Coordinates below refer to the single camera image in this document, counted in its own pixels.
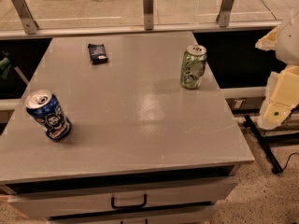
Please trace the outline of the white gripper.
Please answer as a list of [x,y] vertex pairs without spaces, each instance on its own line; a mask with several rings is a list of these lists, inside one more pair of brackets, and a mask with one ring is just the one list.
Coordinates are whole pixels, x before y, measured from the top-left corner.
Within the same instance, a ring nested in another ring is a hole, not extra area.
[[273,130],[299,105],[299,11],[293,10],[279,28],[260,38],[255,48],[276,50],[278,60],[294,64],[287,65],[280,73],[271,72],[267,80],[257,123],[262,129]]

